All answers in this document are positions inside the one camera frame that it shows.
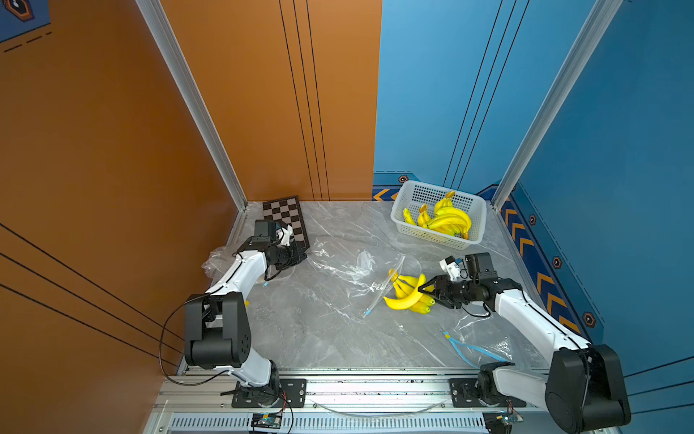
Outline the clear zip-top bag blue seal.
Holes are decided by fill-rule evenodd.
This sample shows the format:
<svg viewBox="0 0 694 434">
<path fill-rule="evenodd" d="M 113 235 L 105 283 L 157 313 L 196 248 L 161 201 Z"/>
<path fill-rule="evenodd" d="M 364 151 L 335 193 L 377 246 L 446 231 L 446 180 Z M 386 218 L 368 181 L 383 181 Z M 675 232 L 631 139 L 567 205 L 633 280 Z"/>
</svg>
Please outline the clear zip-top bag blue seal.
<svg viewBox="0 0 694 434">
<path fill-rule="evenodd" d="M 511 325 L 500 318 L 464 314 L 439 323 L 442 338 L 469 367 L 509 362 L 522 369 L 544 369 L 549 364 L 540 352 Z"/>
</svg>

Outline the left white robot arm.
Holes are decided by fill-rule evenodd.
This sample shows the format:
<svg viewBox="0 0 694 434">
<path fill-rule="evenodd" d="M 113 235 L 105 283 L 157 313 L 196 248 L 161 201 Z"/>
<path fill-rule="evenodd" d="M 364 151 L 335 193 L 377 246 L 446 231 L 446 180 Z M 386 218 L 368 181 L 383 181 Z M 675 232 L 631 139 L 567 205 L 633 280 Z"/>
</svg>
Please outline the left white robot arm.
<svg viewBox="0 0 694 434">
<path fill-rule="evenodd" d="M 282 399 L 277 365 L 252 348 L 246 301 L 259 278 L 295 267 L 307 258 L 293 228 L 257 220 L 254 234 L 233 253 L 234 262 L 204 294 L 184 305 L 184 359 L 188 365 L 229 374 L 240 398 L 270 407 Z"/>
</svg>

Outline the yellow banana bunch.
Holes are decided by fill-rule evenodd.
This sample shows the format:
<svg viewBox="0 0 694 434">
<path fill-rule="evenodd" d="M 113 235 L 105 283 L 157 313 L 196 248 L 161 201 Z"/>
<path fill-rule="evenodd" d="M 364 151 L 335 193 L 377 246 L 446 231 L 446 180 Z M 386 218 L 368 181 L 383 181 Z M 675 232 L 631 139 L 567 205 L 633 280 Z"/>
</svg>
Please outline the yellow banana bunch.
<svg viewBox="0 0 694 434">
<path fill-rule="evenodd" d="M 444 208 L 453 207 L 453 198 L 455 197 L 456 193 L 456 191 L 450 191 L 445 195 L 444 198 L 438 201 L 435 205 L 435 214 L 439 214 L 439 212 Z"/>
</svg>

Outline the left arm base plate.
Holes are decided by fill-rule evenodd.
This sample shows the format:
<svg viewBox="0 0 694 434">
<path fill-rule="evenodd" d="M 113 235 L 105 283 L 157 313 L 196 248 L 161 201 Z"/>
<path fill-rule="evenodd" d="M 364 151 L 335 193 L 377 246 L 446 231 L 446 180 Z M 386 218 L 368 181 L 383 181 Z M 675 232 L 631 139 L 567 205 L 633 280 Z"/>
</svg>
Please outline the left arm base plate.
<svg viewBox="0 0 694 434">
<path fill-rule="evenodd" d="M 301 409 L 305 406 L 307 380 L 280 378 L 262 387 L 237 386 L 231 406 L 234 409 L 282 408 Z"/>
</svg>

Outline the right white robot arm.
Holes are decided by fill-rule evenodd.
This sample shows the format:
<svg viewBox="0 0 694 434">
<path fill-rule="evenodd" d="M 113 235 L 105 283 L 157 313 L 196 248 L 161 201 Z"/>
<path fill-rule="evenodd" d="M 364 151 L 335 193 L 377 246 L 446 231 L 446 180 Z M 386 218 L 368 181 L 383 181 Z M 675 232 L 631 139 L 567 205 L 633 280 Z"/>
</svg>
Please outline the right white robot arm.
<svg viewBox="0 0 694 434">
<path fill-rule="evenodd" d="M 453 393 L 470 403 L 511 407 L 524 401 L 545 410 L 567 433 L 620 427 L 632 412 L 618 354 L 560 324 L 510 278 L 501 278 L 489 254 L 470 254 L 463 262 L 441 262 L 443 274 L 420 277 L 414 296 L 430 296 L 448 309 L 482 304 L 513 325 L 549 363 L 547 374 L 496 361 L 479 368 L 474 383 L 456 383 Z"/>
</svg>

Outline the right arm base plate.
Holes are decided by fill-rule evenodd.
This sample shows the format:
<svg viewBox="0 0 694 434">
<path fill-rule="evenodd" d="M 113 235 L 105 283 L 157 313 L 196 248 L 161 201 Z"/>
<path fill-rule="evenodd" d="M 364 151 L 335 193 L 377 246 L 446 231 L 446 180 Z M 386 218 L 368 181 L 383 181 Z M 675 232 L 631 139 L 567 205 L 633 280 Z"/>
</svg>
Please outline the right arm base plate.
<svg viewBox="0 0 694 434">
<path fill-rule="evenodd" d="M 508 403 L 514 408 L 527 407 L 526 401 L 500 394 L 486 380 L 473 378 L 453 378 L 448 381 L 455 408 L 502 408 Z"/>
</svg>

